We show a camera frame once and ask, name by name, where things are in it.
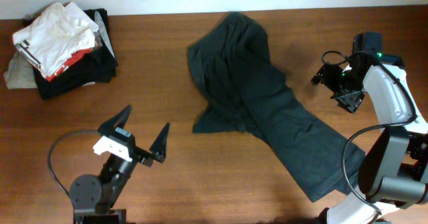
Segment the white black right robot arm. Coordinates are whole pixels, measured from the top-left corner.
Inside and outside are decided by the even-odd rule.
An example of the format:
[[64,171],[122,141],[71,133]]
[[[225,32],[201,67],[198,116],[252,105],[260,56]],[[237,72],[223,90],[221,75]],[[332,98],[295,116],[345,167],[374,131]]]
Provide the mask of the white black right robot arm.
[[358,171],[358,185],[336,206],[325,209],[320,223],[384,223],[383,215],[427,203],[427,121],[407,85],[407,73],[398,55],[382,51],[382,35],[356,35],[351,55],[323,66],[314,85],[324,84],[332,99],[350,113],[369,95],[378,124],[354,133],[380,130]]

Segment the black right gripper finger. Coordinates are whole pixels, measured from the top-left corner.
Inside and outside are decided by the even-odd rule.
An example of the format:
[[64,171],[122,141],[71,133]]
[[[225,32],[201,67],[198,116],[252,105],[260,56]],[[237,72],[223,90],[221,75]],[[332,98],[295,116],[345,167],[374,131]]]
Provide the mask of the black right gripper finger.
[[322,67],[317,71],[317,73],[312,77],[312,79],[311,79],[311,83],[312,83],[312,85],[313,85],[313,86],[316,86],[316,85],[318,85],[318,84],[322,83],[322,81],[323,81],[323,79],[324,79],[325,71],[326,71],[326,67],[325,67],[325,66],[322,66]]
[[336,92],[330,98],[338,102],[338,106],[346,110],[349,113],[355,113],[360,107],[362,101],[364,100],[363,91],[345,91],[345,92]]

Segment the dark green Nike t-shirt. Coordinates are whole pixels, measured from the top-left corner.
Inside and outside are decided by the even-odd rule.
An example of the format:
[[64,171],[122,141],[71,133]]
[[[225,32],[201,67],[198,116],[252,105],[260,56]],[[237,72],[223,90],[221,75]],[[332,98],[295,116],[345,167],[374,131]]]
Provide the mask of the dark green Nike t-shirt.
[[268,144],[311,201],[358,184],[365,153],[307,111],[270,61],[268,36],[233,12],[188,48],[196,87],[208,107],[195,133],[248,132]]

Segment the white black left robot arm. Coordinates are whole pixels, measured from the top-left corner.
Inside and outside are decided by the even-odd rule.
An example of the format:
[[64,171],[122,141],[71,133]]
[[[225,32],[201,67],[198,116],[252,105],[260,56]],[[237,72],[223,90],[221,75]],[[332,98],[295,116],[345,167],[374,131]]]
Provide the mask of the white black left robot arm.
[[136,145],[134,135],[124,129],[131,111],[132,106],[128,105],[99,126],[101,139],[93,146],[94,153],[108,152],[110,156],[99,175],[81,175],[71,184],[69,198],[74,208],[74,223],[127,224],[126,209],[113,206],[135,167],[138,164],[151,167],[153,162],[165,161],[171,125],[167,122],[149,150],[143,150]]

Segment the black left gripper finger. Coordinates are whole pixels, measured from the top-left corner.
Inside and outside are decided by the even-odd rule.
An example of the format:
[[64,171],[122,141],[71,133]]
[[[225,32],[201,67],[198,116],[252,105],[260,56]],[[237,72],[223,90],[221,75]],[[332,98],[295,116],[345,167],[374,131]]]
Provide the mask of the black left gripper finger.
[[118,114],[102,123],[97,129],[98,133],[104,136],[109,136],[116,130],[116,128],[124,128],[131,112],[132,106],[129,104]]
[[163,163],[167,157],[167,138],[171,124],[167,122],[150,147],[152,159]]

